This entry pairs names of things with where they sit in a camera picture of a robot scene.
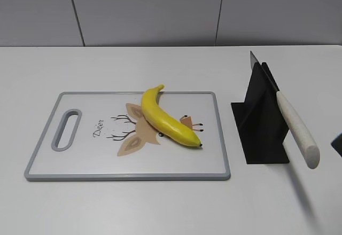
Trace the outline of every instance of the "black object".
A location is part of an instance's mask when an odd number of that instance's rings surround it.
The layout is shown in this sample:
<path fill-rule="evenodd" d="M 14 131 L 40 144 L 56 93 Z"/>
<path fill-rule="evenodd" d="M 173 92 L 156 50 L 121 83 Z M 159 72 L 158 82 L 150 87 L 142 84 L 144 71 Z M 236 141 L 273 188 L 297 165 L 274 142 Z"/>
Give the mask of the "black object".
<path fill-rule="evenodd" d="M 342 156 L 342 134 L 336 137 L 335 140 L 332 141 L 331 146 L 337 151 L 340 156 Z"/>
<path fill-rule="evenodd" d="M 289 130 L 277 103 L 279 90 L 267 64 L 253 66 L 244 103 L 231 103 L 247 164 L 289 163 Z"/>

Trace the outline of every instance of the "yellow banana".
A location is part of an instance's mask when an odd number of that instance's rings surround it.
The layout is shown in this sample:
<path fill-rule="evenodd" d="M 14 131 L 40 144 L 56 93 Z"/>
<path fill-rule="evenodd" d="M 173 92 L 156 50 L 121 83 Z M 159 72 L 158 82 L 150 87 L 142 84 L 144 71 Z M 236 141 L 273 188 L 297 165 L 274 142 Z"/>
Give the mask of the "yellow banana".
<path fill-rule="evenodd" d="M 141 108 L 145 119 L 151 126 L 180 144 L 193 147 L 202 146 L 201 141 L 192 129 L 175 120 L 158 106 L 158 92 L 163 88 L 164 85 L 161 84 L 144 92 Z"/>

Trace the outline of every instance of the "white table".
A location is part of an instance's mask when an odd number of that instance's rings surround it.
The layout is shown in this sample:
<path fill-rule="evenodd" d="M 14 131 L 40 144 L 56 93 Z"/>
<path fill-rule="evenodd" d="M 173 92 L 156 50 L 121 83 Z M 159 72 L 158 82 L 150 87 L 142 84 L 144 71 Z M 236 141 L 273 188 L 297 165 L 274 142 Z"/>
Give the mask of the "white table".
<path fill-rule="evenodd" d="M 249 51 L 266 61 L 321 150 L 305 165 L 247 165 L 231 102 L 243 101 Z M 342 46 L 1 48 L 0 234 L 341 234 Z M 27 182 L 62 91 L 214 91 L 232 177 L 190 182 Z"/>

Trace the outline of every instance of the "cutting board handle hole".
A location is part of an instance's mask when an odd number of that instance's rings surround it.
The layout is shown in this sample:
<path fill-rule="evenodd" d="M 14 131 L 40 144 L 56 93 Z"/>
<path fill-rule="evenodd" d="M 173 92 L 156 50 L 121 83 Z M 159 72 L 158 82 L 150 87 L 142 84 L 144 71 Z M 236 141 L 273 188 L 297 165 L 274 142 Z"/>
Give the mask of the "cutting board handle hole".
<path fill-rule="evenodd" d="M 79 109 L 69 109 L 63 114 L 51 144 L 54 151 L 64 151 L 70 148 L 74 141 L 81 116 L 82 112 Z"/>

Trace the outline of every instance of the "knife handle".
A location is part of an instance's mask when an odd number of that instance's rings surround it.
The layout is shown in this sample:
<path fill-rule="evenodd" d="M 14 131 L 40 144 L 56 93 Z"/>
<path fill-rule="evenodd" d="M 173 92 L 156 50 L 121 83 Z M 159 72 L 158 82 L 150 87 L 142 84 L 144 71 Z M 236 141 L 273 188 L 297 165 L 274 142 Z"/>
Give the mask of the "knife handle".
<path fill-rule="evenodd" d="M 315 169 L 320 162 L 320 150 L 314 138 L 285 96 L 280 91 L 277 91 L 276 95 L 280 112 L 283 114 L 306 165 L 311 169 Z"/>

